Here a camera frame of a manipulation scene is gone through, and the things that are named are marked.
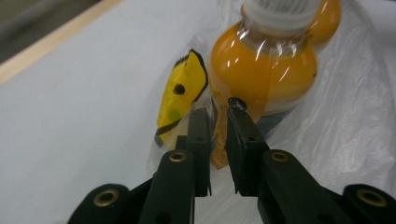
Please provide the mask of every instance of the orange liquid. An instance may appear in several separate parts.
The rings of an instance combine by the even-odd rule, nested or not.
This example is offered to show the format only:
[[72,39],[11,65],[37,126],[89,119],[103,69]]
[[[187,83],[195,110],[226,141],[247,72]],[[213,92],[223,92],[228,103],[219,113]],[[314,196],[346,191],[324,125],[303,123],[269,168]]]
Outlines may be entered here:
[[230,98],[238,98],[254,121],[295,107],[315,80],[313,47],[307,44],[292,55],[270,56],[243,43],[238,27],[219,38],[209,59],[209,85],[217,105],[229,106]]
[[319,49],[323,48],[334,35],[340,20],[339,0],[323,0],[315,18],[307,26],[306,36]]

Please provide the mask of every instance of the bottle neck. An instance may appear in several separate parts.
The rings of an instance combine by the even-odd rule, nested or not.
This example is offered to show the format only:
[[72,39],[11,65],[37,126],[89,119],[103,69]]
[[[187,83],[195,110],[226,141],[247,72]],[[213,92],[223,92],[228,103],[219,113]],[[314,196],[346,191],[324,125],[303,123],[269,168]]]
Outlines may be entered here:
[[237,35],[249,47],[271,56],[291,56],[306,46],[304,29],[281,31],[260,26],[246,16],[239,23]]

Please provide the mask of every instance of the wooden edge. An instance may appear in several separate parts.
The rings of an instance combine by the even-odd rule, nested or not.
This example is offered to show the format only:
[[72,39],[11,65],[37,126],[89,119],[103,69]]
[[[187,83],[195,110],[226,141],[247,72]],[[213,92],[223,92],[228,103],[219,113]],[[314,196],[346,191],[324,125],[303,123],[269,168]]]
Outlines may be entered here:
[[36,41],[33,45],[19,52],[15,56],[0,63],[0,85],[6,83],[21,71],[37,62],[40,58],[60,46],[71,36],[82,30],[92,21],[99,18],[121,0],[102,0],[71,21],[60,26],[50,34]]

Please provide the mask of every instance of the white bottle cap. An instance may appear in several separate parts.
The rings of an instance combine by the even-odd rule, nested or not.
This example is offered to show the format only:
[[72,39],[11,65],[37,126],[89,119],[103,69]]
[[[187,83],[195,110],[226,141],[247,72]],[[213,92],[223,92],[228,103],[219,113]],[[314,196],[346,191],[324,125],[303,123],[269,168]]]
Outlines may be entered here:
[[308,25],[317,14],[321,0],[246,0],[246,17],[275,30],[298,30]]

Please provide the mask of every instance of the orange juice bottle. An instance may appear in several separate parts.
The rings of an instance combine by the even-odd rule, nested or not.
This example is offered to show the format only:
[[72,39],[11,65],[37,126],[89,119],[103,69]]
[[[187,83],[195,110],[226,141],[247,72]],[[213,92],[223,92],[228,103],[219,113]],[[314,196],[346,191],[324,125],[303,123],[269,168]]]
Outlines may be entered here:
[[322,0],[315,18],[305,28],[308,39],[317,49],[324,48],[341,20],[339,0]]
[[[317,72],[304,28],[319,5],[320,0],[245,1],[243,19],[218,39],[208,62],[209,86],[220,110],[246,110],[255,122],[264,120],[259,128],[267,134],[299,103]],[[216,128],[215,136],[221,132]]]

